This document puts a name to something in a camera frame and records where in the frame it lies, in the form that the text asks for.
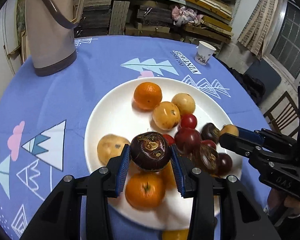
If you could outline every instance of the curtain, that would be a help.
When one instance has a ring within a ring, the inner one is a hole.
[[[238,41],[261,60],[267,36],[279,0],[259,0]]]

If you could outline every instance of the thermos handle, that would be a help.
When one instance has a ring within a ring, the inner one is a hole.
[[[62,13],[58,9],[57,5],[53,2],[53,0],[42,0],[42,2],[45,4],[55,21],[59,23],[62,27],[66,29],[74,29],[80,22],[83,12],[84,0],[79,0],[77,13],[72,21],[69,21],[66,17],[62,15]]]

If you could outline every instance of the blue tablecloth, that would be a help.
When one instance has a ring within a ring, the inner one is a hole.
[[[223,65],[213,57],[206,66],[195,62],[194,45],[130,36],[77,39],[75,45],[77,60],[51,76],[36,76],[27,59],[0,102],[0,224],[13,240],[63,176],[89,175],[83,148],[87,121],[98,101],[119,84],[143,76],[180,80],[213,98],[235,125],[268,128]],[[243,160],[242,182],[265,206],[270,189],[258,176]],[[159,231],[137,225],[111,207],[109,212],[115,240],[161,238]],[[215,239],[220,239],[219,226]]]

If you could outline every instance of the plate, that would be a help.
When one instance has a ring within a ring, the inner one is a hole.
[[[158,84],[162,90],[162,101],[171,101],[178,93],[187,93],[194,98],[196,108],[194,115],[198,119],[197,129],[201,129],[207,122],[212,122],[221,129],[223,125],[232,123],[223,109],[209,96],[200,90],[169,78],[149,77],[140,78],[123,83],[108,92],[93,109],[84,137],[84,152],[89,172],[99,169],[103,164],[97,155],[99,140],[106,134],[115,134],[131,140],[140,133],[155,130],[172,136],[177,128],[171,131],[160,130],[152,120],[152,111],[140,111],[134,107],[133,93],[135,88],[143,82]],[[233,161],[231,174],[241,178],[242,157],[225,150],[217,145],[218,152],[228,153]],[[130,164],[126,183],[136,172],[133,163]],[[146,227],[159,230],[181,230],[189,228],[192,198],[184,199],[177,189],[166,191],[162,204],[154,211],[138,211],[132,208],[125,199],[124,192],[117,199],[108,199],[120,214]],[[219,213],[218,197],[215,197],[215,215]]]

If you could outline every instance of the white paper cup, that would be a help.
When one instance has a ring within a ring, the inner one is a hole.
[[[195,55],[194,60],[201,65],[206,65],[211,55],[216,51],[216,48],[210,44],[199,41],[199,46],[197,47],[197,54]]]

